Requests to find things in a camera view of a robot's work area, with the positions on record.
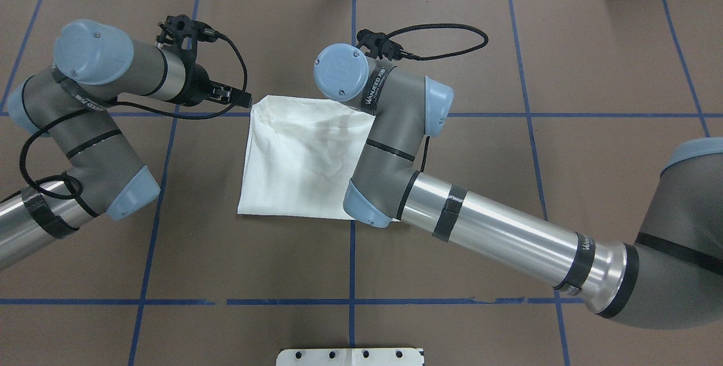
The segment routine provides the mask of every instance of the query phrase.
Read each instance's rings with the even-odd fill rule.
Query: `white surface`
[[[276,366],[424,366],[421,348],[329,348],[328,350],[285,350],[276,358]],[[297,352],[302,354],[297,359]]]
[[[251,108],[238,214],[351,219],[342,207],[374,118],[328,99]]]

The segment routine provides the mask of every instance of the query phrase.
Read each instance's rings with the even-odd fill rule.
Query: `white cloth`
[[[238,214],[351,219],[342,203],[374,118],[330,100],[251,108]]]

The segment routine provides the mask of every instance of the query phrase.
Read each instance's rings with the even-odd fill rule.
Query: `silver metal tube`
[[[54,193],[67,194],[62,181],[44,184]],[[54,215],[74,228],[93,219],[74,199],[44,197]],[[0,204],[0,271],[56,241],[28,213],[20,195]]]
[[[409,191],[401,220],[436,232],[451,190],[452,184],[421,173]],[[594,244],[594,258],[583,285],[570,293],[579,294],[597,313],[612,302],[620,287],[625,247],[585,240]],[[473,193],[463,197],[449,241],[550,286],[561,286],[568,279],[581,248],[578,234]]]

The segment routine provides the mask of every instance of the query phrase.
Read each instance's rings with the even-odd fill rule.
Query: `light blue joint cap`
[[[454,101],[454,90],[449,86],[424,77],[424,134],[436,137],[442,132]]]
[[[123,191],[113,200],[106,214],[113,220],[120,220],[147,206],[158,198],[160,187],[145,165],[128,181]]]
[[[35,132],[38,132],[40,129],[37,127],[33,121],[28,116],[28,112],[25,110],[25,106],[23,106],[23,88],[25,87],[25,84],[30,80],[28,78],[25,80],[25,82],[15,88],[14,91],[8,96],[7,98],[7,113],[10,115],[10,117],[13,119],[16,125],[20,126],[21,128],[25,129],[26,132],[29,134],[34,134]],[[50,136],[47,133],[43,133],[41,135],[42,137],[48,137]]]
[[[690,158],[700,157],[709,154],[723,153],[723,137],[704,137],[703,139],[690,140],[677,147],[676,151],[670,157],[670,161],[665,165],[660,175],[670,166]]]
[[[369,199],[359,192],[351,180],[349,180],[349,186],[344,195],[344,211],[359,222],[377,228],[386,228],[392,220],[373,206],[372,202],[369,202]]]
[[[55,40],[54,62],[81,84],[103,85],[117,80],[133,61],[133,42],[123,30],[76,20]]]
[[[319,90],[333,101],[346,102],[359,95],[369,78],[367,57],[353,45],[329,45],[314,64],[314,80]]]

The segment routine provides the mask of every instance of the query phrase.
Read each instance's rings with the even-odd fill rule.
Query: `white mounting plate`
[[[278,354],[276,366],[424,366],[424,350],[422,348],[284,350]]]

